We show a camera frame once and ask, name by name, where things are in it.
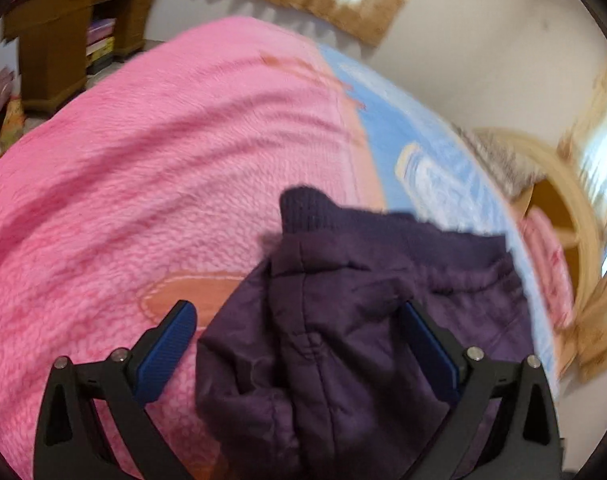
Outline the purple puffer jacket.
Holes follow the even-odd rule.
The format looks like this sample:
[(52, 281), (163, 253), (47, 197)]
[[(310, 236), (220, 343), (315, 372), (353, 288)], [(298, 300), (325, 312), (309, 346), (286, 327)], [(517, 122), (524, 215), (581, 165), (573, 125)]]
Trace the purple puffer jacket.
[(241, 479), (397, 479), (445, 417), (399, 308), (418, 302), (466, 347), (533, 350), (524, 285), (501, 236), (410, 214), (280, 198), (282, 238), (197, 344), (196, 409)]

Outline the pile of clothes on floor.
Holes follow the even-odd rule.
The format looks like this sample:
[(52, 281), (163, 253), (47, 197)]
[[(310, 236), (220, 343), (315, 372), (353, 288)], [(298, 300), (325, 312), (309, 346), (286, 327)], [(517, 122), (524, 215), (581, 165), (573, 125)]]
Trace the pile of clothes on floor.
[(0, 69), (0, 157), (24, 134), (26, 116), (20, 96), (20, 78)]

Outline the pink folded quilt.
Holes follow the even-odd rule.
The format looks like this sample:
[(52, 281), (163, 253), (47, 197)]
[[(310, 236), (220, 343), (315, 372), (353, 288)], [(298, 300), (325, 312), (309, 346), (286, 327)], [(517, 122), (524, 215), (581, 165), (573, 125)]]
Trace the pink folded quilt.
[(538, 277), (547, 317), (555, 330), (565, 330), (575, 318), (575, 296), (561, 241), (550, 219), (538, 207), (527, 212), (519, 228)]

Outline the wooden arched headboard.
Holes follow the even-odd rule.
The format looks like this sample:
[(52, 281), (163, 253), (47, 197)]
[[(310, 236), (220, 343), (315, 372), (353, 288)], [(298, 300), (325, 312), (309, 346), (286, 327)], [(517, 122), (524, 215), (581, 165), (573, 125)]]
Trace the wooden arched headboard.
[(573, 168), (549, 144), (530, 134), (506, 128), (477, 128), (479, 136), (492, 136), (531, 159), (545, 179), (536, 183), (530, 206), (540, 208), (557, 231), (575, 288), (575, 315), (583, 318), (602, 277), (601, 230), (592, 205)]

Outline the pink and blue bedspread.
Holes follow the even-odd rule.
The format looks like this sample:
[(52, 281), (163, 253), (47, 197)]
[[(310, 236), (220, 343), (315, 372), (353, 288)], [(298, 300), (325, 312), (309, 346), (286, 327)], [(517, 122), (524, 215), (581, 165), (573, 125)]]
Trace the pink and blue bedspread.
[(196, 409), (197, 344), (278, 246), (290, 188), (503, 237), (530, 354), (555, 376), (513, 211), (453, 125), (332, 48), (226, 18), (133, 58), (0, 159), (0, 453), (19, 478), (34, 474), (54, 361), (131, 347), (180, 300), (197, 330), (148, 411), (189, 473), (212, 478), (223, 454)]

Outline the patterned grey pillow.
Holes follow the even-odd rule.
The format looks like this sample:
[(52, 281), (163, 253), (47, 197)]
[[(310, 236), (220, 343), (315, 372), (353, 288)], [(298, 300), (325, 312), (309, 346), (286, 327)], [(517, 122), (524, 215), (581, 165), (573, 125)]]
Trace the patterned grey pillow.
[(510, 202), (545, 178), (539, 165), (518, 153), (500, 134), (459, 127), (454, 131)]

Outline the beige side window curtain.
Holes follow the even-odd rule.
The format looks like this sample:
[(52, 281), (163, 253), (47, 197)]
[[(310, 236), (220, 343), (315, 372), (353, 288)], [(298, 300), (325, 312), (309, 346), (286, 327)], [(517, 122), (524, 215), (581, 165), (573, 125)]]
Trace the beige side window curtain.
[(607, 371), (607, 65), (557, 152), (576, 171), (599, 230), (599, 281), (577, 317), (579, 377), (589, 382)]

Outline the brown wooden desk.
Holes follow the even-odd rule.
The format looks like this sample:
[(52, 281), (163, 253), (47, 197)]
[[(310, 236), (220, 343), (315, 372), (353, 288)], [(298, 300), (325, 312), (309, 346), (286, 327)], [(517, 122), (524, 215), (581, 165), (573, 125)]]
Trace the brown wooden desk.
[(18, 41), (23, 107), (52, 115), (87, 83), (87, 40), (96, 10), (115, 20), (114, 55), (143, 49), (153, 0), (14, 0), (3, 37)]

